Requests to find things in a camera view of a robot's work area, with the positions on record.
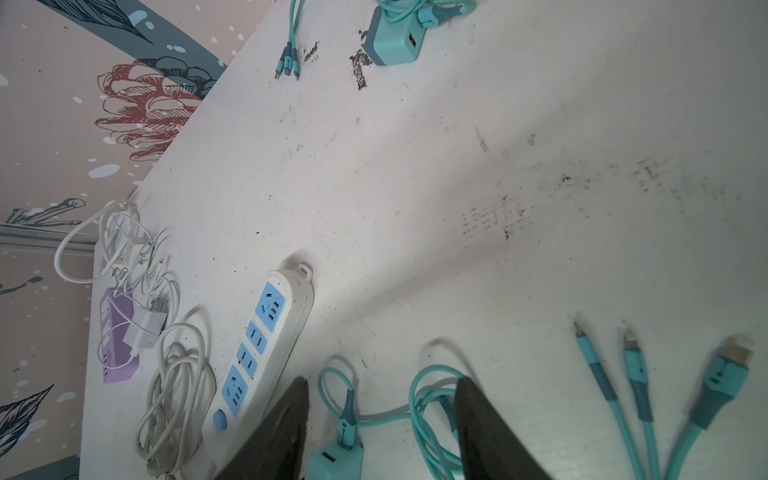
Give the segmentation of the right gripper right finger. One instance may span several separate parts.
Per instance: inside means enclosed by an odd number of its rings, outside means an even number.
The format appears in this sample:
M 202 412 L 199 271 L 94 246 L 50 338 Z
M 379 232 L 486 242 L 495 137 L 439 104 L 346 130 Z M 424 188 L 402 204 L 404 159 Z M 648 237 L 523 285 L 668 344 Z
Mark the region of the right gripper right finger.
M 470 377 L 457 381 L 454 409 L 465 479 L 551 479 Z

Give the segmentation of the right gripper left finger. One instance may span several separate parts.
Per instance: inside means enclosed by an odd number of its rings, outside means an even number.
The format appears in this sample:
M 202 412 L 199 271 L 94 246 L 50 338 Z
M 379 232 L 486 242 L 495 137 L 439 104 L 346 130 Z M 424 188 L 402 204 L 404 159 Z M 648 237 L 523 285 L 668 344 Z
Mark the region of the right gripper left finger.
M 297 377 L 215 479 L 298 479 L 309 407 L 308 382 Z

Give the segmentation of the teal charger with cable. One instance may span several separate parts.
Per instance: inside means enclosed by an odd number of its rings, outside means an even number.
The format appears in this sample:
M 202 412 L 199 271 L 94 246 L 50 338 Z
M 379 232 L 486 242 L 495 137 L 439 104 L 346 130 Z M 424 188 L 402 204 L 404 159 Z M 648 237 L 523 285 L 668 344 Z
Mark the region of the teal charger with cable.
M 328 395 L 325 379 L 334 376 L 346 388 L 344 403 L 337 407 Z M 445 448 L 425 419 L 426 410 L 437 405 L 448 420 L 451 435 L 458 436 L 454 406 L 458 382 L 466 376 L 447 365 L 432 365 L 419 371 L 411 381 L 406 405 L 398 411 L 359 419 L 356 416 L 356 390 L 353 381 L 334 367 L 322 369 L 317 378 L 320 400 L 337 421 L 336 437 L 315 450 L 309 458 L 307 479 L 360 479 L 364 447 L 358 439 L 360 429 L 379 427 L 394 422 L 410 424 L 422 459 L 434 479 L 454 479 L 463 473 L 459 455 Z

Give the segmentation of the white blue power strip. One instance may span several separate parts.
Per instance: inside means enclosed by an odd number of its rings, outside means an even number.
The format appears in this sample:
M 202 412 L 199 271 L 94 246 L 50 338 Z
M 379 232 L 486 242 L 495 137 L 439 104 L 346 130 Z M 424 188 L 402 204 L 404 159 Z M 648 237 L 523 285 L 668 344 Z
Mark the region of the white blue power strip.
M 201 331 L 179 323 L 155 347 L 158 368 L 134 450 L 149 476 L 185 479 L 204 449 L 213 478 L 234 459 L 266 414 L 277 382 L 314 302 L 313 271 L 305 263 L 271 271 L 244 325 L 231 362 L 214 373 Z

